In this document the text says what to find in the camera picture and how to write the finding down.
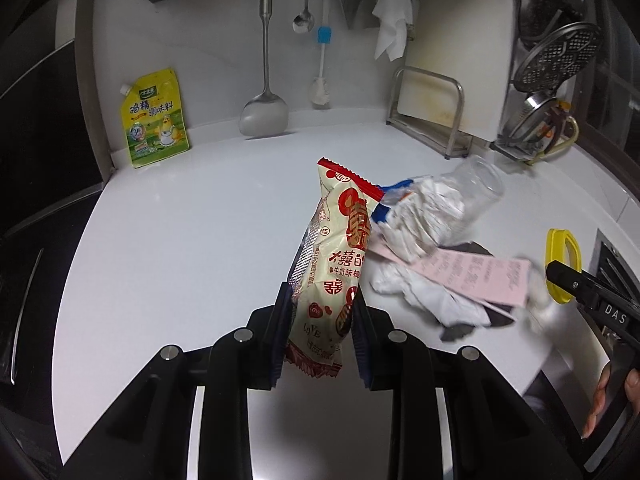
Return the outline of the red cream snack bag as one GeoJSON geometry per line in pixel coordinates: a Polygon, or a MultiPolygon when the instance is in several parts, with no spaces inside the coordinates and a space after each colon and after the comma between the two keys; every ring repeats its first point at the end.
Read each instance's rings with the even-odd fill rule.
{"type": "Polygon", "coordinates": [[[371,214],[383,197],[380,188],[332,160],[319,159],[317,168],[320,200],[288,276],[295,315],[285,348],[285,359],[314,378],[335,377],[342,368],[371,214]]]}

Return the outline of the white paper tissue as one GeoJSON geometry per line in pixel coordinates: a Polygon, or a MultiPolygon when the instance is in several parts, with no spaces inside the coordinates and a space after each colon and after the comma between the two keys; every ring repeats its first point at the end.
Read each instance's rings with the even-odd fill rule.
{"type": "Polygon", "coordinates": [[[380,295],[400,295],[414,308],[422,309],[438,318],[446,287],[436,284],[399,263],[381,263],[370,278],[372,289],[380,295]]]}

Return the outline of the crushed clear plastic bottle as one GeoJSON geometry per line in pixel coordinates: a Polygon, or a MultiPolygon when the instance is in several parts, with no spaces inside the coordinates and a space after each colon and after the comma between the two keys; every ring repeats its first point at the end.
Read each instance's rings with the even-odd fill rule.
{"type": "Polygon", "coordinates": [[[414,263],[435,248],[460,240],[503,194],[497,168],[473,155],[439,176],[386,186],[372,221],[395,256],[414,263]]]}

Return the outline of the pink paper receipt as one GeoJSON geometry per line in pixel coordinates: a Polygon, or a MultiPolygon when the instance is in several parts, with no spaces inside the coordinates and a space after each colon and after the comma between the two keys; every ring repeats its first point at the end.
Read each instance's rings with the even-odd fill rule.
{"type": "Polygon", "coordinates": [[[436,248],[427,256],[406,263],[375,238],[371,252],[405,266],[424,278],[476,301],[524,308],[528,295],[530,262],[436,248]]]}

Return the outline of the dark wrapper under receipt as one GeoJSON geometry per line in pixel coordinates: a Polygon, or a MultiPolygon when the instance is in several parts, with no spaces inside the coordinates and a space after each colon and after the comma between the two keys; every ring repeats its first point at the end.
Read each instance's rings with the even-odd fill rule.
{"type": "Polygon", "coordinates": [[[478,328],[501,328],[515,323],[512,307],[481,304],[448,289],[444,289],[444,294],[444,298],[437,303],[442,307],[437,318],[442,326],[439,335],[442,342],[460,341],[478,328]]]}

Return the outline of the steel lid rack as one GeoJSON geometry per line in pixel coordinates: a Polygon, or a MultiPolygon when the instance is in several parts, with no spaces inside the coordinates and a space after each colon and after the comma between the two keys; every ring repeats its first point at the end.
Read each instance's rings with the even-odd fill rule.
{"type": "Polygon", "coordinates": [[[528,166],[570,148],[579,138],[570,104],[546,92],[528,96],[489,144],[497,153],[528,166]]]}

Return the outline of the steel cutting board rack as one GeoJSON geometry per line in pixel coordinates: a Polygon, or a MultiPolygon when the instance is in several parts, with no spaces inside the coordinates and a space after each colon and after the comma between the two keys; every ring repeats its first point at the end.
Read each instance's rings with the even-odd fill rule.
{"type": "Polygon", "coordinates": [[[393,74],[385,121],[386,125],[407,133],[446,159],[465,158],[471,154],[473,137],[461,128],[464,106],[464,90],[457,79],[404,65],[393,74]],[[446,99],[428,94],[424,96],[425,102],[420,112],[403,113],[399,104],[405,74],[436,81],[436,90],[447,88],[446,99]]]}

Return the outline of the steel hanging spatula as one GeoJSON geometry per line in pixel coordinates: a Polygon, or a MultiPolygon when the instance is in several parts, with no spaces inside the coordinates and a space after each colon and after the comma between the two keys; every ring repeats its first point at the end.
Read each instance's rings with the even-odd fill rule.
{"type": "Polygon", "coordinates": [[[272,0],[260,0],[262,22],[262,92],[249,100],[242,109],[239,130],[248,138],[268,138],[285,133],[288,128],[288,104],[270,88],[269,24],[272,0]]]}

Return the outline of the yellow seasoning pouch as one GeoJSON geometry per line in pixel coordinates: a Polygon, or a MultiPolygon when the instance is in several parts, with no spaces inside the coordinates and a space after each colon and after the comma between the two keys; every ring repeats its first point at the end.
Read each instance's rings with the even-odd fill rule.
{"type": "Polygon", "coordinates": [[[164,68],[123,84],[120,118],[131,165],[141,168],[190,150],[175,71],[164,68]]]}

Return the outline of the blue white bottle brush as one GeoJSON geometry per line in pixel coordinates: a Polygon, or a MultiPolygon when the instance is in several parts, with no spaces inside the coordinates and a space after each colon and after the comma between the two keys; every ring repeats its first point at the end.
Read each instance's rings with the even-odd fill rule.
{"type": "Polygon", "coordinates": [[[331,43],[332,28],[330,26],[330,0],[322,0],[321,25],[317,32],[320,48],[318,75],[314,77],[309,89],[309,99],[315,108],[329,108],[330,95],[326,82],[326,48],[331,43]]]}

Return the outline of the perforated steel steamer plate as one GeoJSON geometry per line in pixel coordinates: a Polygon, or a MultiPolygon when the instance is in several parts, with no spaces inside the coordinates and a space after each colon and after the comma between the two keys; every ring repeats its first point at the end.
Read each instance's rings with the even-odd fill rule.
{"type": "Polygon", "coordinates": [[[577,75],[597,55],[603,32],[596,24],[577,22],[544,37],[518,66],[513,87],[519,92],[556,91],[577,75]]]}

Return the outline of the white cutting board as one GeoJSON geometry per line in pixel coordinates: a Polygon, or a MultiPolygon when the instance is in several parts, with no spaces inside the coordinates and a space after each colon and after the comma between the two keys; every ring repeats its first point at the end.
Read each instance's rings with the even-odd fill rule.
{"type": "Polygon", "coordinates": [[[406,64],[454,78],[464,104],[459,129],[498,134],[510,79],[514,0],[420,0],[406,64]]]}

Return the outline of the small steel hanging spoon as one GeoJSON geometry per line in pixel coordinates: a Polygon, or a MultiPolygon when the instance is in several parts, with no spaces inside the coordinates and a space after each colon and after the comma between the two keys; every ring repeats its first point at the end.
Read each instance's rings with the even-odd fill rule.
{"type": "Polygon", "coordinates": [[[309,10],[309,0],[304,0],[303,11],[296,15],[292,21],[292,29],[296,34],[306,34],[314,28],[314,16],[309,10]]]}

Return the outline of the white hanging cloth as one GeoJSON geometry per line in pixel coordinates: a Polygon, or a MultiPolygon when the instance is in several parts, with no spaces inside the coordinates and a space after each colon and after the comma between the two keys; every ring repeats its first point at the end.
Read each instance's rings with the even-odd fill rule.
{"type": "Polygon", "coordinates": [[[390,62],[402,58],[408,42],[408,27],[413,25],[412,0],[378,0],[372,15],[380,21],[374,58],[377,60],[383,54],[390,62]]]}

